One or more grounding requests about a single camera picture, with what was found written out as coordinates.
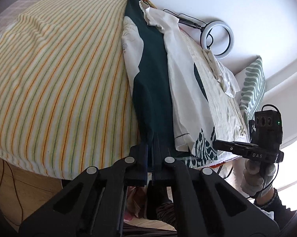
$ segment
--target pillow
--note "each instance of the pillow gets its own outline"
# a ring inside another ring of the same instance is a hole
[[[247,125],[248,120],[254,119],[265,94],[266,80],[261,57],[258,56],[256,61],[244,68],[235,78],[241,89],[236,93],[235,99]]]

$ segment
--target white glove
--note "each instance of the white glove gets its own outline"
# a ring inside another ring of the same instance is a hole
[[[260,161],[247,160],[245,162],[244,176],[241,183],[241,189],[249,196],[254,196],[258,191],[263,189],[263,186],[267,186],[273,179],[276,167],[274,164],[270,164],[266,168],[266,184],[264,185],[264,177],[259,173]],[[264,196],[270,189],[272,184],[269,185],[265,190],[259,193],[258,198]]]

